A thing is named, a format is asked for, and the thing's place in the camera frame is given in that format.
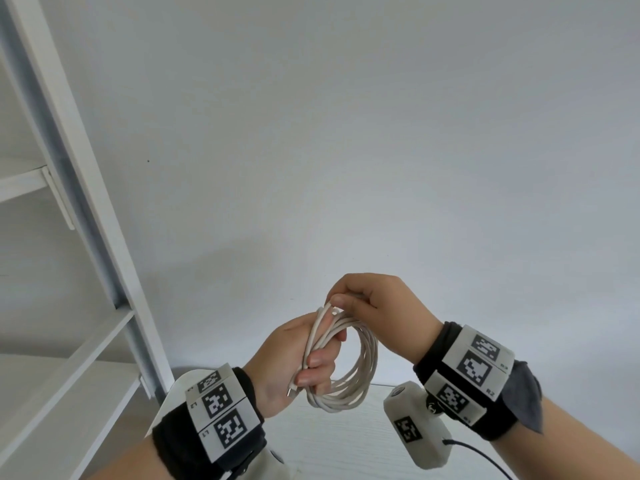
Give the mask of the person's right hand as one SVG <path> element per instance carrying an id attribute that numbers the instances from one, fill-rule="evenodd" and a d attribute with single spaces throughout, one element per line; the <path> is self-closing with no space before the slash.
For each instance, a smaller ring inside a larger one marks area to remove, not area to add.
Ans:
<path id="1" fill-rule="evenodd" d="M 377 309 L 343 311 L 363 322 L 382 345 L 413 365 L 427 354 L 444 326 L 398 276 L 349 273 L 334 284 L 327 302 L 336 293 L 368 295 Z"/>

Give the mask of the person's left hand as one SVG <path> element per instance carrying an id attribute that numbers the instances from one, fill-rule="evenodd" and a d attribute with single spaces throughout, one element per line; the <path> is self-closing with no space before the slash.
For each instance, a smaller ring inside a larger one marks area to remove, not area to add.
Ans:
<path id="1" fill-rule="evenodd" d="M 294 320 L 316 320 L 311 312 L 277 327 L 243 367 L 252 381 L 257 408 L 265 419 L 284 411 L 293 397 L 287 396 L 294 382 Z M 313 389 L 317 395 L 328 394 L 331 389 Z"/>

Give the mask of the person's right forearm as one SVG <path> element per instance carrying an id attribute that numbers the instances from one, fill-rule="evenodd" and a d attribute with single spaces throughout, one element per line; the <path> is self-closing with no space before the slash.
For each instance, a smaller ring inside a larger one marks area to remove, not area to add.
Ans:
<path id="1" fill-rule="evenodd" d="M 542 433 L 516 423 L 492 447 L 518 480 L 640 480 L 640 463 L 542 399 Z"/>

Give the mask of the black wristband with marker plates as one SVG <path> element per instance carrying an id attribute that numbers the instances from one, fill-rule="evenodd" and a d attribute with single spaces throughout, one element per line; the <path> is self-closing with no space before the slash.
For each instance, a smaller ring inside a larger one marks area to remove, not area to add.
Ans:
<path id="1" fill-rule="evenodd" d="M 249 375 L 225 364 L 187 389 L 151 436 L 174 480 L 236 480 L 267 445 L 263 423 Z"/>
<path id="2" fill-rule="evenodd" d="M 445 414 L 493 442 L 517 423 L 542 434 L 542 389 L 528 364 L 468 325 L 445 322 L 413 371 Z"/>

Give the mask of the white shelf unit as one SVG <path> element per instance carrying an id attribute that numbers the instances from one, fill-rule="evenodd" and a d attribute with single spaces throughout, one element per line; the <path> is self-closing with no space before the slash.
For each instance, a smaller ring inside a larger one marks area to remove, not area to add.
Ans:
<path id="1" fill-rule="evenodd" d="M 78 480 L 174 381 L 40 0 L 0 0 L 0 480 Z"/>

